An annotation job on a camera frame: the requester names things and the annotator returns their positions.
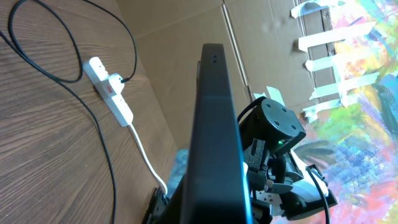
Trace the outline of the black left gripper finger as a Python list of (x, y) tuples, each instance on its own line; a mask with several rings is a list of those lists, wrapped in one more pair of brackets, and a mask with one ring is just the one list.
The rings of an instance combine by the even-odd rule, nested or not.
[(185, 201), (186, 174), (184, 174), (171, 197), (160, 187), (153, 191), (142, 224), (182, 224)]

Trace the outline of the Samsung Galaxy smartphone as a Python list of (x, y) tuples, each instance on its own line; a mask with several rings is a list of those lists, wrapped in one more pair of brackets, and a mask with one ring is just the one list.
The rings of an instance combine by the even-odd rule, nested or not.
[(181, 223), (252, 223), (243, 149), (222, 44), (204, 44)]

